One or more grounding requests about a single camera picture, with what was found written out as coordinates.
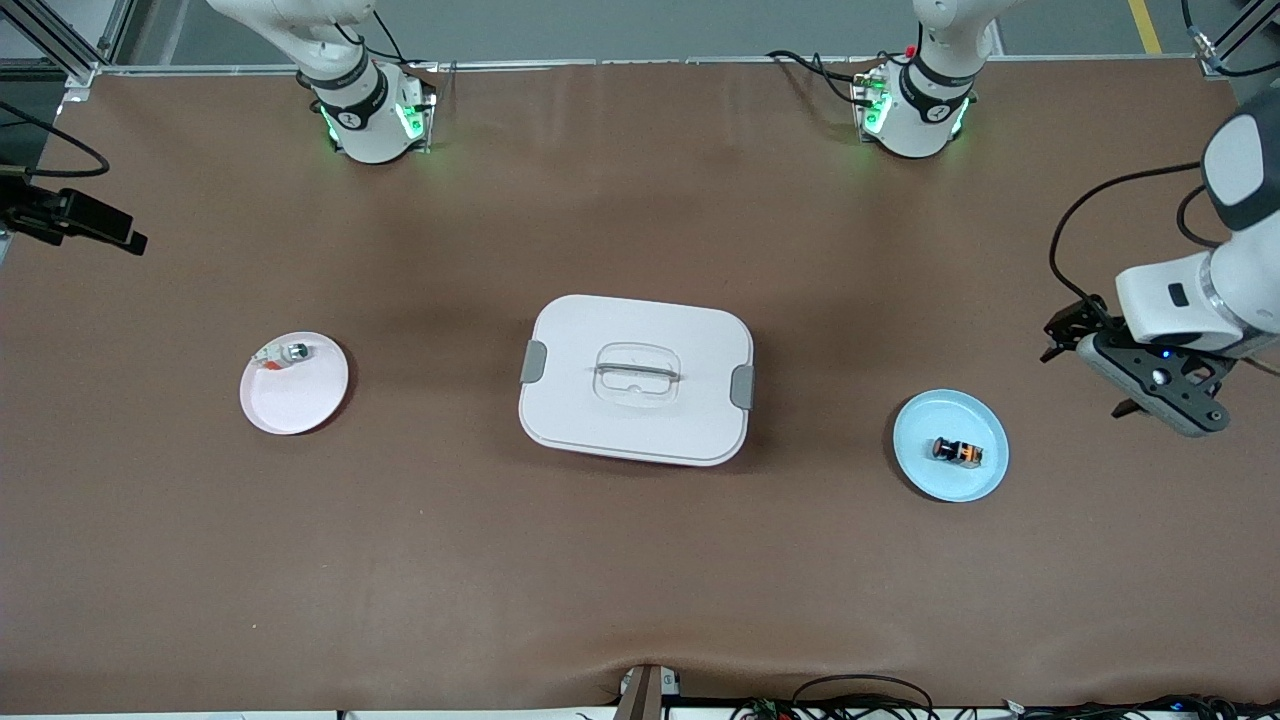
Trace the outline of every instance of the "metal frame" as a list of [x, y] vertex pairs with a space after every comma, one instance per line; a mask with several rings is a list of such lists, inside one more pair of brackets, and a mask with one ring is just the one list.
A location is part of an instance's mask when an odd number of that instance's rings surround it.
[[[1161, 61], [1185, 60], [1193, 58], [1190, 53], [1165, 54], [1165, 55], [992, 55], [991, 63], [1033, 63], [1044, 60], [1133, 60], [1133, 61]], [[827, 63], [869, 63], [876, 60], [874, 55], [832, 55], [826, 56]], [[636, 65], [636, 64], [684, 64], [684, 65], [713, 65], [713, 64], [769, 64], [777, 63], [773, 58], [764, 55], [708, 55], [685, 59], [669, 58], [658, 60], [502, 60], [477, 63], [412, 63], [410, 67], [428, 73], [468, 73], [468, 72], [522, 72], [522, 70], [549, 70], [552, 68], [570, 65]], [[296, 65], [266, 64], [266, 65], [109, 65], [100, 69], [101, 74], [131, 76], [131, 77], [234, 77], [234, 76], [294, 76], [298, 72]]]
[[88, 87], [106, 59], [44, 0], [0, 0], [0, 13], [68, 76]]

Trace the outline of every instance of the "black cable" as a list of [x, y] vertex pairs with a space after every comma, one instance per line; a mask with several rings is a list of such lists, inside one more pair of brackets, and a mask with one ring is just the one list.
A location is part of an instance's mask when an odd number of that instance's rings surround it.
[[[1192, 33], [1192, 32], [1194, 32], [1193, 28], [1196, 27], [1196, 22], [1192, 19], [1190, 0], [1181, 0], [1181, 6], [1183, 6], [1183, 22], [1187, 24], [1187, 32]], [[1266, 22], [1267, 19], [1270, 19], [1270, 17], [1274, 15], [1274, 14], [1275, 14], [1275, 10], [1271, 10], [1270, 13], [1266, 13], [1262, 17], [1262, 20], [1258, 22], [1258, 23], [1256, 23], [1253, 26], [1253, 28], [1251, 28], [1248, 32], [1245, 32], [1243, 36], [1240, 36], [1240, 40], [1236, 40], [1235, 44], [1231, 45], [1231, 47], [1228, 49], [1226, 54], [1222, 55], [1222, 56], [1225, 58], [1226, 55], [1230, 55], [1231, 50], [1235, 50], [1245, 37], [1249, 37], [1254, 31], [1257, 31], [1257, 28], [1262, 27], [1262, 23]], [[1211, 58], [1210, 67], [1213, 69], [1213, 72], [1216, 72], [1217, 74], [1220, 74], [1222, 77], [1249, 77], [1249, 76], [1257, 76], [1257, 74], [1262, 74], [1262, 73], [1268, 73], [1268, 72], [1271, 72], [1274, 69], [1280, 68], [1280, 60], [1276, 60], [1275, 63], [1268, 63], [1266, 65], [1262, 65], [1262, 67], [1258, 67], [1258, 68], [1253, 68], [1253, 69], [1249, 69], [1249, 70], [1233, 70], [1233, 69], [1225, 67], [1222, 64], [1222, 61], [1217, 56], [1213, 56], [1213, 58]]]
[[378, 10], [374, 10], [374, 19], [378, 20], [378, 27], [383, 28], [383, 35], [387, 36], [387, 40], [392, 41], [392, 49], [396, 50], [396, 56], [399, 58], [401, 64], [407, 65], [408, 60], [406, 60], [404, 54], [401, 53], [399, 42], [396, 42], [396, 36], [387, 28], [387, 23], [383, 22], [383, 17], [378, 14]]
[[920, 697], [924, 698], [924, 705], [925, 705], [925, 707], [928, 707], [929, 715], [936, 717], [936, 714], [933, 712], [933, 697], [931, 697], [929, 693], [924, 691], [924, 688], [922, 688], [920, 685], [916, 685], [915, 683], [910, 683], [908, 680], [900, 680], [897, 678], [891, 678], [888, 675], [874, 675], [874, 674], [869, 674], [869, 673], [851, 673], [851, 674], [847, 674], [847, 675], [827, 675], [824, 678], [818, 678], [815, 680], [809, 680], [808, 683], [804, 683], [803, 685], [800, 685], [799, 688], [796, 688], [796, 691], [794, 693], [791, 693], [791, 702], [795, 703], [800, 698], [800, 693], [803, 693], [804, 691], [806, 691], [809, 688], [813, 688], [813, 687], [817, 687], [817, 685], [822, 685], [822, 684], [827, 684], [827, 683], [838, 683], [838, 682], [845, 682], [845, 680], [870, 680], [870, 682], [874, 682], [874, 683], [888, 683], [888, 684], [893, 684], [893, 685], [901, 685], [904, 688], [910, 688], [911, 691], [919, 693]]
[[841, 92], [840, 88], [836, 87], [836, 83], [832, 79], [831, 73], [827, 72], [827, 65], [822, 64], [822, 56], [818, 55], [817, 53], [813, 54], [813, 61], [814, 61], [815, 65], [818, 65], [818, 72], [820, 72], [822, 77], [824, 77], [827, 79], [827, 87], [829, 87], [831, 91], [836, 94], [836, 97], [840, 97], [845, 102], [849, 102], [850, 105], [856, 105], [859, 108], [870, 108], [872, 106], [870, 100], [863, 100], [860, 97], [850, 97], [849, 95], [845, 95], [844, 92]]
[[1187, 197], [1183, 197], [1183, 201], [1178, 204], [1178, 229], [1183, 233], [1183, 237], [1185, 237], [1187, 240], [1194, 242], [1196, 245], [1199, 245], [1201, 247], [1210, 247], [1210, 249], [1212, 249], [1212, 247], [1217, 247], [1219, 245], [1222, 245], [1222, 243], [1221, 242], [1215, 242], [1215, 241], [1204, 238], [1204, 237], [1201, 237], [1201, 236], [1196, 234], [1189, 227], [1187, 227], [1187, 206], [1190, 205], [1192, 200], [1196, 200], [1196, 196], [1199, 195], [1199, 193], [1202, 193], [1202, 192], [1204, 192], [1204, 186], [1203, 184], [1198, 186], [1196, 190], [1188, 192]]
[[[801, 58], [800, 55], [796, 55], [795, 53], [792, 53], [790, 50], [774, 50], [773, 53], [765, 54], [765, 58], [774, 58], [774, 59], [777, 59], [777, 58], [786, 58], [788, 60], [794, 60], [796, 64], [799, 64], [801, 68], [809, 70], [810, 73], [819, 74], [819, 76], [823, 74], [823, 72], [820, 69], [818, 69], [817, 65], [810, 64], [809, 60], [805, 60], [804, 58]], [[854, 82], [854, 76], [846, 76], [844, 73], [833, 73], [831, 70], [827, 70], [827, 74], [829, 74], [832, 78], [842, 81], [842, 82]]]
[[362, 35], [356, 35], [356, 37], [351, 37], [349, 35], [347, 35], [347, 28], [342, 27], [340, 24], [333, 23], [333, 27], [338, 28], [338, 32], [342, 33], [342, 38], [346, 40], [347, 42], [349, 42], [352, 45], [364, 45], [365, 50], [367, 50], [370, 55], [376, 55], [376, 56], [383, 58], [385, 60], [396, 60], [397, 65], [404, 65], [404, 64], [407, 64], [407, 61], [404, 61], [399, 55], [392, 55], [390, 53], [383, 53], [381, 50], [374, 50], [372, 47], [370, 47], [369, 45], [365, 44], [365, 37]]
[[1062, 283], [1062, 286], [1066, 287], [1066, 290], [1074, 292], [1082, 301], [1084, 301], [1089, 307], [1093, 309], [1093, 311], [1098, 315], [1098, 318], [1102, 318], [1105, 322], [1107, 322], [1107, 324], [1111, 324], [1114, 320], [1106, 313], [1106, 310], [1103, 310], [1102, 306], [1098, 305], [1098, 302], [1089, 296], [1089, 293], [1080, 290], [1080, 286], [1071, 282], [1066, 275], [1062, 274], [1062, 270], [1057, 268], [1057, 245], [1062, 240], [1062, 229], [1066, 228], [1066, 223], [1070, 222], [1071, 215], [1074, 215], [1075, 211], [1080, 209], [1080, 206], [1088, 202], [1094, 195], [1102, 192], [1103, 190], [1107, 190], [1108, 187], [1115, 187], [1120, 183], [1135, 179], [1153, 178], [1172, 173], [1183, 173], [1187, 170], [1194, 170], [1196, 168], [1199, 168], [1199, 163], [1183, 163], [1180, 165], [1167, 165], [1164, 168], [1155, 168], [1152, 170], [1140, 170], [1137, 173], [1129, 173], [1125, 176], [1111, 178], [1101, 184], [1094, 186], [1093, 190], [1082, 195], [1080, 199], [1073, 202], [1071, 206], [1068, 208], [1066, 213], [1062, 214], [1062, 219], [1057, 222], [1057, 228], [1053, 229], [1053, 240], [1050, 241], [1048, 243], [1048, 269], [1050, 272], [1053, 273], [1053, 277], [1057, 278], [1057, 282]]
[[18, 108], [14, 108], [13, 105], [5, 102], [4, 100], [0, 100], [0, 110], [4, 110], [10, 115], [22, 118], [24, 122], [28, 122], [44, 131], [47, 131], [51, 135], [56, 135], [58, 137], [65, 140], [67, 142], [70, 142], [72, 145], [82, 150], [86, 155], [96, 160], [99, 165], [92, 170], [46, 170], [42, 168], [26, 168], [26, 174], [33, 178], [92, 178], [106, 174], [106, 172], [111, 169], [111, 164], [106, 161], [106, 158], [104, 158], [101, 152], [93, 150], [88, 145], [84, 145], [79, 140], [76, 140], [70, 135], [67, 135], [65, 132], [55, 128], [52, 124], [46, 123], [45, 120], [41, 120], [40, 118], [31, 115], [23, 110], [19, 110]]
[[1240, 37], [1236, 37], [1235, 42], [1233, 42], [1230, 45], [1230, 47], [1228, 47], [1226, 50], [1219, 53], [1219, 56], [1222, 58], [1224, 60], [1226, 60], [1226, 56], [1230, 55], [1231, 53], [1235, 53], [1235, 49], [1239, 47], [1242, 42], [1244, 42], [1245, 40], [1248, 40], [1249, 37], [1253, 37], [1253, 33], [1258, 32], [1258, 29], [1263, 24], [1266, 24], [1267, 22], [1270, 22], [1271, 20], [1271, 15], [1275, 15], [1277, 9], [1280, 9], [1280, 4], [1277, 4], [1275, 8], [1271, 8], [1271, 10], [1268, 10], [1266, 13], [1262, 13], [1262, 17], [1258, 18], [1257, 22], [1254, 22], [1253, 26], [1249, 27], [1249, 29], [1242, 32]]
[[[1253, 0], [1253, 4], [1249, 5], [1248, 8], [1245, 8], [1244, 12], [1242, 12], [1235, 18], [1235, 22], [1231, 23], [1231, 26], [1226, 28], [1226, 32], [1224, 32], [1216, 41], [1213, 41], [1213, 45], [1221, 45], [1222, 41], [1226, 40], [1226, 36], [1229, 36], [1233, 32], [1235, 32], [1235, 28], [1240, 27], [1240, 23], [1243, 23], [1245, 19], [1248, 19], [1249, 15], [1252, 15], [1253, 13], [1257, 13], [1258, 8], [1261, 8], [1262, 4], [1266, 3], [1266, 1], [1267, 0]], [[1190, 15], [1190, 8], [1187, 6], [1187, 3], [1183, 3], [1183, 20], [1185, 20], [1187, 24], [1194, 24], [1194, 23], [1192, 23], [1190, 17], [1192, 17]]]

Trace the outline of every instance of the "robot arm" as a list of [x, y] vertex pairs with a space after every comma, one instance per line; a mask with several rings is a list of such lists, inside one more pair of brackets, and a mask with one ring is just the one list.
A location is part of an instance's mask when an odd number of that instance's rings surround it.
[[[428, 142], [434, 92], [398, 67], [374, 61], [347, 26], [374, 0], [209, 0], [280, 49], [320, 99], [335, 146], [361, 163], [387, 163]], [[342, 26], [346, 33], [339, 29]]]
[[1123, 318], [1087, 304], [1046, 325], [1129, 400], [1181, 434], [1221, 430], [1215, 398], [1235, 360], [1280, 340], [1280, 92], [1243, 105], [1213, 133], [1201, 161], [1204, 187], [1231, 238], [1212, 251], [1129, 268], [1116, 277]]
[[927, 158], [959, 132], [969, 91], [996, 47], [995, 19], [1023, 0], [914, 0], [920, 46], [909, 63], [888, 61], [856, 95], [868, 138], [906, 158]]

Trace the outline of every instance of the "white container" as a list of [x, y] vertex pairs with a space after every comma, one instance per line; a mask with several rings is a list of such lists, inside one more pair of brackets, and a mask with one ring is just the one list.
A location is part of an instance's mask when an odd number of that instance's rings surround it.
[[746, 439], [751, 333], [723, 310], [568, 295], [538, 315], [520, 423], [540, 445], [718, 465]]

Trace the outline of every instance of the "table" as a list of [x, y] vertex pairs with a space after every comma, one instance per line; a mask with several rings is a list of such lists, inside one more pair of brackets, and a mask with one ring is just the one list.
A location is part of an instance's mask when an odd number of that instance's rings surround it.
[[[639, 661], [686, 694], [881, 671], [948, 705], [1272, 698], [1280, 383], [1236, 370], [1231, 428], [1187, 441], [1037, 361], [1071, 300], [1062, 210], [1197, 158], [1230, 91], [1189, 60], [1000, 63], [979, 88], [911, 161], [794, 68], [461, 74], [431, 154], [360, 167], [291, 78], [100, 78], [60, 123], [114, 169], [77, 187], [151, 245], [19, 240], [0, 272], [0, 711], [595, 703]], [[1098, 197], [1064, 269], [1110, 293], [1192, 252], [1196, 182]], [[525, 341], [572, 292], [742, 318], [740, 455], [525, 437]], [[270, 437], [237, 382], [293, 329], [344, 343], [356, 384]], [[895, 411], [932, 387], [1007, 428], [980, 502], [893, 469]]]

